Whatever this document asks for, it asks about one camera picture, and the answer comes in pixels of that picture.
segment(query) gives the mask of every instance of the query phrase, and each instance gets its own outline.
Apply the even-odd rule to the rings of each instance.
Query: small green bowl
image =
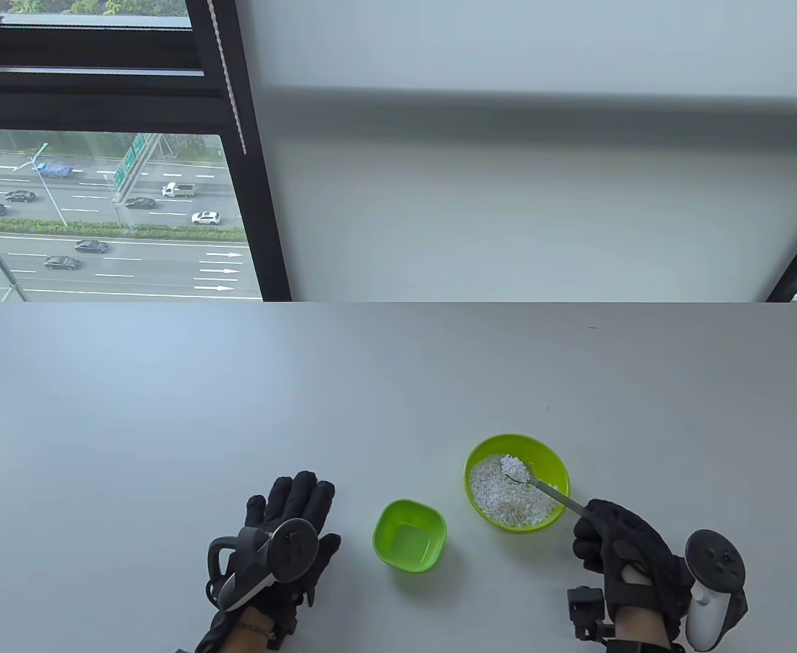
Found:
[[[477,510],[477,513],[494,526],[498,526],[504,531],[511,531],[512,533],[533,533],[547,528],[561,517],[564,512],[563,504],[558,503],[553,508],[553,512],[547,519],[534,526],[529,526],[526,529],[517,529],[514,526],[505,526],[499,524],[494,519],[483,513],[474,501],[471,494],[471,470],[474,466],[482,461],[485,457],[499,454],[499,455],[513,455],[524,461],[529,469],[535,473],[541,481],[552,485],[558,489],[562,494],[571,496],[571,481],[567,476],[567,469],[564,468],[564,463],[560,457],[555,454],[553,449],[547,447],[543,442],[538,442],[535,438],[529,438],[527,435],[516,435],[516,433],[504,433],[504,435],[495,435],[485,441],[480,442],[479,445],[468,456],[468,460],[464,464],[464,493],[468,495],[468,501]]]
[[[393,501],[374,528],[377,557],[402,571],[418,574],[438,562],[447,539],[444,517],[410,499]]]

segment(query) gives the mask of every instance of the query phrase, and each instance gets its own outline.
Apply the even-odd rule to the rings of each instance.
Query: hand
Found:
[[[284,476],[275,481],[266,503],[262,495],[250,497],[244,525],[262,531],[274,531],[292,517],[308,520],[317,532],[323,531],[329,509],[333,504],[335,486],[330,482],[317,482],[312,472],[299,472],[295,479]],[[311,569],[295,582],[276,582],[265,588],[250,601],[250,605],[265,616],[275,620],[276,634],[281,629],[292,634],[296,629],[296,606],[308,597],[308,606],[314,605],[314,588],[320,575],[339,550],[341,537],[330,533],[320,538],[320,549]]]
[[[675,640],[679,620],[688,611],[691,598],[684,561],[671,553],[662,536],[630,510],[598,499],[589,501],[586,510],[592,519],[581,517],[575,525],[573,553],[583,561],[584,568],[604,575],[610,619],[616,619],[620,606],[646,607],[662,615],[668,638]],[[651,582],[650,597],[644,597],[644,591],[636,586],[626,590],[623,571],[629,565]]]
[[[335,486],[327,481],[318,482],[317,476],[312,472],[299,472],[295,479],[283,476],[272,486],[267,503],[262,495],[249,498],[244,526],[254,526],[262,531],[261,541],[256,541],[255,547],[265,542],[266,533],[271,533],[292,517],[308,520],[320,533],[333,504],[334,495]],[[340,544],[341,538],[336,534],[323,536],[320,538],[317,558],[302,578],[287,584],[276,582],[250,600],[249,607],[255,607],[266,618],[274,621],[275,639],[270,641],[270,649],[280,647],[284,637],[295,631],[296,607],[302,603],[303,597],[308,597],[308,605],[313,605],[314,588]],[[234,555],[231,554],[228,558],[224,580],[233,574]],[[232,612],[218,610],[211,622],[211,629],[200,641],[196,653],[215,653],[220,650],[244,612],[245,609],[235,609]]]

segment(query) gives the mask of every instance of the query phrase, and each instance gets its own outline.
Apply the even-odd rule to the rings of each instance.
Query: metal spoon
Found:
[[[526,470],[528,471],[528,484],[535,486],[535,488],[538,488],[541,492],[544,492],[545,495],[550,495],[550,497],[553,497],[555,500],[559,501],[559,503],[563,504],[563,506],[569,507],[569,509],[575,511],[575,513],[579,514],[579,516],[586,517],[588,520],[595,520],[595,517],[592,515],[592,513],[578,504],[575,500],[570,497],[566,497],[566,495],[562,494],[562,492],[554,488],[552,485],[547,485],[547,483],[541,481],[541,479],[535,476],[535,473],[532,472],[531,467],[528,466],[526,461],[520,462],[526,466]],[[505,476],[507,476],[507,478],[514,483],[522,483],[522,481],[517,481],[515,478],[513,478],[513,476],[507,475],[507,473],[505,473]]]

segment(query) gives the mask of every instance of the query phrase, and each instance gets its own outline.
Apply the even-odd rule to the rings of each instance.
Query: street lamp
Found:
[[[57,206],[57,202],[54,201],[54,196],[51,194],[51,189],[48,188],[48,184],[45,183],[45,177],[41,176],[41,172],[39,171],[39,168],[35,164],[35,159],[37,159],[37,157],[41,154],[42,150],[44,150],[46,147],[48,147],[48,144],[47,143],[42,143],[41,147],[39,148],[39,152],[37,152],[33,156],[31,156],[31,159],[29,159],[29,161],[26,162],[25,164],[20,164],[19,166],[17,166],[17,168],[15,168],[15,170],[13,170],[13,172],[17,172],[17,171],[20,170],[20,168],[26,167],[27,165],[32,165],[33,166],[33,170],[35,170],[35,174],[37,174],[39,180],[41,180],[41,185],[45,187],[45,193],[47,194],[48,199],[51,200],[51,204],[53,204],[54,208],[57,209],[57,217],[59,217],[60,221],[63,222],[63,226],[64,227],[68,227],[69,225],[66,224],[66,218],[63,218],[63,212],[60,210],[60,207]]]

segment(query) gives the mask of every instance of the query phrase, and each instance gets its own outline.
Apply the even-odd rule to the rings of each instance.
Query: square green bowl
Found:
[[[374,528],[374,553],[396,569],[418,574],[438,562],[447,539],[444,517],[410,499],[393,501]]]

